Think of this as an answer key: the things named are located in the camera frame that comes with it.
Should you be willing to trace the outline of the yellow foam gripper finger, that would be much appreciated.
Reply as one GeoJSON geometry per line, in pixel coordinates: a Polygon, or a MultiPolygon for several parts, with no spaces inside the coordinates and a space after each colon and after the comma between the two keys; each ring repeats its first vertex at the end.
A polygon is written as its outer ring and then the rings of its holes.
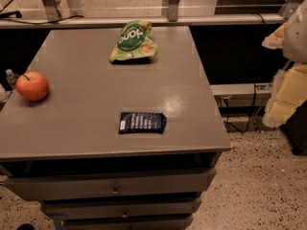
{"type": "Polygon", "coordinates": [[[284,46],[284,33],[287,22],[279,26],[273,33],[266,36],[262,41],[262,46],[268,49],[282,49],[284,46]]]}
{"type": "Polygon", "coordinates": [[[273,78],[272,92],[262,122],[266,127],[280,127],[307,101],[307,65],[296,62],[273,78]]]}

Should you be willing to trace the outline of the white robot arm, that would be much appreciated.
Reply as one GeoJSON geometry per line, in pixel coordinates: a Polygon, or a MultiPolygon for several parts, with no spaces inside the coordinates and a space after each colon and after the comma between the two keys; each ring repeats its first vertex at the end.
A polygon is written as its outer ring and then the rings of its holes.
{"type": "Polygon", "coordinates": [[[287,22],[263,40],[262,45],[281,49],[283,57],[294,63],[288,70],[279,69],[274,76],[262,120],[267,127],[280,127],[307,101],[306,4],[301,4],[287,22]]]}

